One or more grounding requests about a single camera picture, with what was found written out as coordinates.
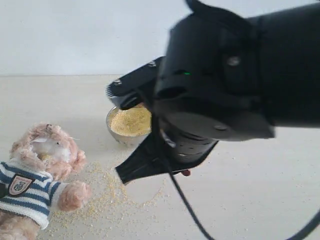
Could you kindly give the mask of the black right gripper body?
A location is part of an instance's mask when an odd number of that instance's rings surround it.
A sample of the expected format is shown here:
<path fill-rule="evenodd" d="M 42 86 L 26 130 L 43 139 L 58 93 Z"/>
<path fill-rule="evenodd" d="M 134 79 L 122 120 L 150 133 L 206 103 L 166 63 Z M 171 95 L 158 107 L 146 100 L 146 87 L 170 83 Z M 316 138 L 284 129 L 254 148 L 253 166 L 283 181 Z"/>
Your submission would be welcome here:
<path fill-rule="evenodd" d="M 153 112 L 151 114 L 154 159 L 152 173 L 180 173 L 197 167 L 208 157 L 217 140 L 196 136 L 173 126 Z"/>

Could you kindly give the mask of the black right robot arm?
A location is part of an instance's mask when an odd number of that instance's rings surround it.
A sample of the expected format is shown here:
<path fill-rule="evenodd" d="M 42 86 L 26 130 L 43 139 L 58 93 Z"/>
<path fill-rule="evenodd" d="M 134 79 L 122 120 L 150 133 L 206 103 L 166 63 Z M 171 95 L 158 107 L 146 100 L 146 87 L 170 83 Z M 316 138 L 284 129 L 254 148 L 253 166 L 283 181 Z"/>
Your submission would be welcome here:
<path fill-rule="evenodd" d="M 318 2 L 250 18 L 187 4 L 165 55 L 110 85 L 117 107 L 152 113 L 151 134 L 116 168 L 123 183 L 194 168 L 219 141 L 320 126 Z"/>

